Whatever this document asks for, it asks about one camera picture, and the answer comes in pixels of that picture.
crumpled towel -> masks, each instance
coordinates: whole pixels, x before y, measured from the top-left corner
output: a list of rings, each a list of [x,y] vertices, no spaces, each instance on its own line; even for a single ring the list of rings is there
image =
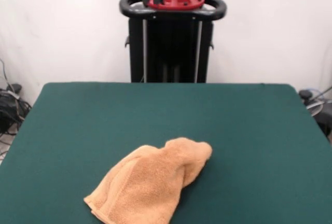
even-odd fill
[[[209,144],[177,138],[165,147],[142,146],[116,164],[84,198],[106,224],[168,224],[182,188],[210,158]]]

green felt surface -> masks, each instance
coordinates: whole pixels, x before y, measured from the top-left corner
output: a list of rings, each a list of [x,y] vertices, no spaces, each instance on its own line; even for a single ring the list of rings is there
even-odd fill
[[[44,87],[0,166],[0,222],[100,223],[83,197],[179,136],[214,150],[171,224],[332,223],[332,149],[293,88],[120,83]]]

cable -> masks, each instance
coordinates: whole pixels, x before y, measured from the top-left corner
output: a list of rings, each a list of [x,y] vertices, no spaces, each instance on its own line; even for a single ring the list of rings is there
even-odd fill
[[[6,70],[5,70],[5,63],[1,58],[0,58],[0,62],[2,63],[2,71],[4,73],[5,79],[6,79],[6,81],[8,81],[7,75],[6,75]]]
[[[312,98],[310,100],[310,102],[313,102],[314,100],[318,99],[319,97],[323,96],[325,93],[327,93],[328,91],[332,90],[332,86],[330,86],[328,89],[326,89],[325,91],[323,91],[322,93],[320,93],[319,95],[315,96],[314,98]]]
[[[311,113],[311,117],[314,117],[317,114],[319,114],[323,110],[323,107],[324,107],[324,105],[320,105],[319,109],[317,109],[316,111],[314,111],[313,113]]]
[[[6,90],[0,89],[0,134],[15,136],[16,133],[9,132],[9,129],[16,124],[16,130],[19,130],[31,110],[31,105],[15,93],[14,87],[8,81],[5,63],[1,58],[0,63],[3,66],[3,76],[0,75],[0,79],[8,84]]]
[[[8,150],[6,150],[6,151],[4,151],[4,152],[1,152],[1,153],[0,153],[0,157],[1,157],[2,155],[6,154],[7,152],[8,152]]]
[[[10,144],[10,143],[7,143],[7,142],[5,142],[5,141],[2,141],[2,140],[0,140],[0,143],[2,143],[2,144],[4,144],[4,145],[9,145],[9,146],[11,146],[11,144]]]
[[[322,92],[316,88],[307,88],[306,90],[311,91],[311,92],[316,92],[318,94],[322,94]]]
[[[330,100],[330,101],[319,101],[319,102],[313,103],[311,105],[308,105],[307,110],[312,109],[316,106],[320,106],[320,105],[324,105],[324,104],[331,104],[331,103],[332,103],[332,100]]]

metal rod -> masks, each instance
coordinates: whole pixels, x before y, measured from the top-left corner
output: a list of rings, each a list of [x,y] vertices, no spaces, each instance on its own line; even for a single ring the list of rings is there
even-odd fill
[[[195,63],[195,83],[198,80],[198,68],[199,68],[199,56],[201,52],[201,40],[202,40],[202,27],[203,22],[198,22],[198,34],[197,34],[197,47],[196,47],[196,63]]]
[[[144,83],[147,83],[147,20],[143,20],[143,70]]]

black handle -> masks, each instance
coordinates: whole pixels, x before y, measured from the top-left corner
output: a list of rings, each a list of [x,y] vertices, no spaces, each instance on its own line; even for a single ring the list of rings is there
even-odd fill
[[[205,0],[207,5],[215,9],[207,10],[204,8],[196,10],[156,10],[144,5],[131,5],[139,3],[141,0],[121,0],[120,11],[129,18],[138,19],[167,19],[167,20],[186,20],[193,19],[198,21],[215,21],[225,16],[227,6],[222,0]]]

